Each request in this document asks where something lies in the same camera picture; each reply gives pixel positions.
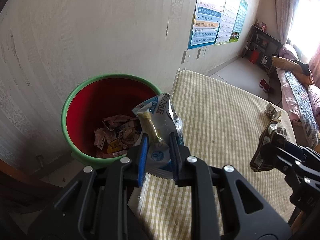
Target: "checkered tablecloth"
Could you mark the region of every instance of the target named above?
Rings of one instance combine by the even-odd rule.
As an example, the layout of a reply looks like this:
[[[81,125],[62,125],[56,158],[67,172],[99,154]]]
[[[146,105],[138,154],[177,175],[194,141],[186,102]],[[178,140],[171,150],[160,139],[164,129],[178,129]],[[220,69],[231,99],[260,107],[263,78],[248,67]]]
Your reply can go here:
[[[291,188],[276,169],[253,172],[249,162],[259,136],[269,123],[267,101],[219,80],[183,70],[177,73],[172,102],[183,120],[185,145],[208,165],[233,165],[287,221],[294,206]],[[288,114],[281,110],[281,124],[295,143]],[[222,221],[217,203],[220,231]],[[151,174],[139,197],[129,203],[151,239],[189,239],[191,234],[191,188],[178,188],[173,180]]]

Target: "wall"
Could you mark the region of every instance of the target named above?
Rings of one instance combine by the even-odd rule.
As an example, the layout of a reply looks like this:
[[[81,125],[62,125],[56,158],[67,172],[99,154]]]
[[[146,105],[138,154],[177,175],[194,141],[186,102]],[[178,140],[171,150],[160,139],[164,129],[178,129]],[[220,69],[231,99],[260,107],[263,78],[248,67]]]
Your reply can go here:
[[[267,25],[267,33],[276,39],[280,39],[280,35],[276,22],[276,4],[275,0],[260,0],[257,11],[257,17],[260,21]]]
[[[238,42],[210,46],[181,64],[196,0],[9,0],[0,13],[0,156],[33,172],[68,151],[63,103],[80,82],[109,72],[171,89],[178,67],[205,73],[240,54],[259,0]]]

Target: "window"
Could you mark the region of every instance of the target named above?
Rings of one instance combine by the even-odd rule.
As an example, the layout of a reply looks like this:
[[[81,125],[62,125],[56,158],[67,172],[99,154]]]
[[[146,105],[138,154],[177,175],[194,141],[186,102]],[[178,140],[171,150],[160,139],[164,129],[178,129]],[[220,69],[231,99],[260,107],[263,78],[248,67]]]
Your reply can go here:
[[[316,52],[320,42],[318,33],[319,8],[319,0],[299,0],[291,30],[288,34],[288,38],[302,51],[308,61]]]

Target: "trash can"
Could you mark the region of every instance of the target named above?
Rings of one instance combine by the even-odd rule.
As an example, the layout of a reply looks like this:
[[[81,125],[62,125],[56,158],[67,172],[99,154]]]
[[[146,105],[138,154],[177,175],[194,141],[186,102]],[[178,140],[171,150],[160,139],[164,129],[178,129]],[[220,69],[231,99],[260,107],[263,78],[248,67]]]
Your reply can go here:
[[[94,131],[101,127],[104,117],[134,117],[132,109],[136,105],[160,93],[149,81],[127,74],[105,74],[81,83],[68,96],[61,114],[62,132],[71,155],[96,169],[121,158],[96,158]]]

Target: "blanket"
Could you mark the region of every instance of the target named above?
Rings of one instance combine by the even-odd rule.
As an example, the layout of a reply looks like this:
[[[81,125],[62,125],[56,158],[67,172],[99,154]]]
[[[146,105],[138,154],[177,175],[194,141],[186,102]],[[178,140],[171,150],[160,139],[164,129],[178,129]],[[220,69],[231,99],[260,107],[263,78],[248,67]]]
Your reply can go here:
[[[300,121],[302,122],[308,143],[311,148],[314,148],[320,143],[320,132],[316,119],[313,116],[308,92],[291,71],[285,70],[284,74],[297,100],[300,111]]]

